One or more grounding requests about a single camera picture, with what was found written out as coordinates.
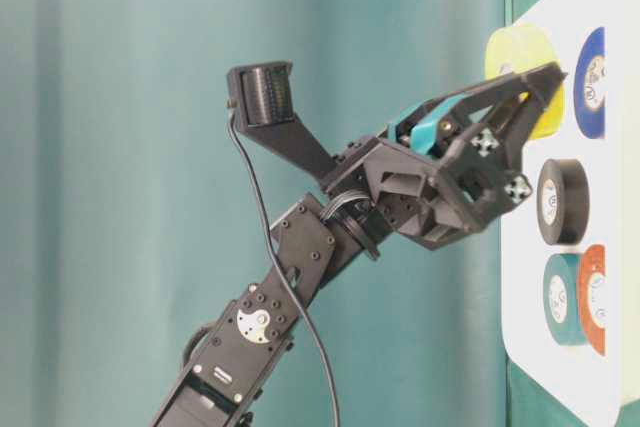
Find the black tape roll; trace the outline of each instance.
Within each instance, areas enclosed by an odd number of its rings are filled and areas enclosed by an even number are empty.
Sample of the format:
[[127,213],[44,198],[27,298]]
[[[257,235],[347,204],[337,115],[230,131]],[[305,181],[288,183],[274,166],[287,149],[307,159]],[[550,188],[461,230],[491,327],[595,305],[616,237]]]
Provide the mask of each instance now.
[[538,226],[549,245],[582,240],[589,221],[589,183],[575,159],[549,159],[538,179]]

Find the yellow tape roll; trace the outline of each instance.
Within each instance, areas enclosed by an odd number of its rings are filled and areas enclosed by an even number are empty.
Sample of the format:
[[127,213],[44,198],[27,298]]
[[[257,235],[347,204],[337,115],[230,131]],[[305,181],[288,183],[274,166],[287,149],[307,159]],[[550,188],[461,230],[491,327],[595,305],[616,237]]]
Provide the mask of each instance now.
[[[524,72],[547,62],[557,61],[551,42],[544,32],[532,24],[519,24],[496,30],[489,38],[484,59],[487,79],[509,72]],[[560,86],[549,108],[542,114],[530,139],[553,135],[564,114],[564,88]]]

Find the white label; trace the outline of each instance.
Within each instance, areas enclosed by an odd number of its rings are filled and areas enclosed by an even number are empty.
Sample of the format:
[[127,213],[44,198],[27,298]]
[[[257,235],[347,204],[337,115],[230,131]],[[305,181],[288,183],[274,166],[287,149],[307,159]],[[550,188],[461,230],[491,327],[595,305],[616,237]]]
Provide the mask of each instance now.
[[589,110],[596,111],[604,103],[605,85],[604,85],[604,57],[596,55],[584,76],[584,102]]
[[559,275],[551,277],[549,282],[549,307],[553,319],[562,324],[567,318],[567,287]]
[[606,278],[600,272],[595,272],[589,277],[589,286],[587,291],[587,299],[589,305],[589,314],[593,323],[601,329],[604,329],[607,321],[606,304]]
[[558,213],[558,191],[556,184],[551,179],[544,181],[542,185],[542,218],[547,225],[553,224]]

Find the tape roll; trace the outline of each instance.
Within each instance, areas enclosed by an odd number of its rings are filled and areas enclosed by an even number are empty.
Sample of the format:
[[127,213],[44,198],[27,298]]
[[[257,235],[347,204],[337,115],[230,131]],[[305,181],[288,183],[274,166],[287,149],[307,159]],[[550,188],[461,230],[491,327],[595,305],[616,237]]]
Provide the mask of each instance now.
[[576,120],[582,133],[590,139],[604,137],[604,64],[604,28],[599,27],[582,46],[573,83]]
[[[548,62],[558,61],[545,33],[533,24],[518,24],[496,30],[487,43],[485,77],[493,79],[509,72],[524,72]],[[553,135],[564,114],[564,89],[558,89],[531,132],[531,139]]]
[[600,355],[605,353],[606,272],[604,245],[592,245],[580,260],[578,313],[587,340]]
[[544,269],[544,315],[553,339],[560,345],[586,342],[576,297],[579,265],[578,254],[554,254]]
[[538,227],[549,245],[575,245],[589,222],[589,183],[575,159],[549,159],[542,166],[537,191]]

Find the cable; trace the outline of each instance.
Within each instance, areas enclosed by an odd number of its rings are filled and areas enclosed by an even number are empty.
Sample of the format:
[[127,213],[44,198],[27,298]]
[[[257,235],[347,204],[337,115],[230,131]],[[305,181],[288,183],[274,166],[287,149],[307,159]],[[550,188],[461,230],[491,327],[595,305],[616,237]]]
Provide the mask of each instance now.
[[202,339],[204,339],[205,336],[209,332],[211,332],[211,330],[213,330],[215,326],[216,322],[209,322],[207,324],[204,324],[193,333],[193,335],[187,342],[187,345],[184,346],[184,349],[182,351],[182,367],[180,370],[184,369],[185,366],[189,363],[189,361],[191,360],[191,355],[193,354],[193,351],[196,350],[196,347],[198,346],[200,341],[202,341]]
[[331,363],[329,362],[327,351],[324,348],[322,339],[320,339],[320,335],[318,334],[318,331],[316,330],[316,326],[311,320],[311,317],[309,316],[307,309],[305,308],[304,305],[302,305],[302,302],[298,298],[298,295],[293,290],[293,287],[291,287],[291,284],[289,284],[289,281],[287,280],[287,276],[284,272],[284,269],[280,264],[280,260],[276,255],[275,249],[273,248],[273,242],[271,241],[271,232],[269,230],[269,218],[267,216],[267,210],[264,205],[264,200],[262,199],[262,192],[260,191],[260,186],[258,185],[256,172],[253,168],[253,164],[251,163],[251,159],[249,158],[249,154],[247,154],[247,151],[242,145],[242,142],[240,142],[240,139],[238,138],[238,134],[234,129],[234,126],[233,126],[234,119],[235,119],[235,111],[231,110],[231,113],[229,114],[229,120],[227,122],[227,132],[229,133],[229,137],[231,137],[233,144],[238,149],[238,152],[240,153],[240,156],[244,161],[245,167],[249,172],[249,178],[251,179],[253,193],[255,194],[256,203],[258,204],[258,210],[260,213],[260,222],[262,224],[262,231],[267,243],[267,250],[269,252],[269,257],[271,257],[271,261],[273,262],[273,265],[276,268],[276,272],[278,273],[278,276],[280,277],[282,284],[284,285],[285,289],[287,290],[287,293],[291,297],[291,300],[298,308],[300,315],[304,319],[305,324],[307,324],[307,327],[309,328],[309,332],[311,332],[311,336],[313,337],[313,340],[316,346],[318,347],[318,351],[320,352],[320,357],[322,358],[322,365],[324,367],[324,372],[327,377],[327,384],[329,385],[329,394],[331,395],[331,408],[333,410],[333,426],[340,427],[340,406],[338,405],[338,394],[336,393],[336,384],[333,378],[333,371],[331,370]]

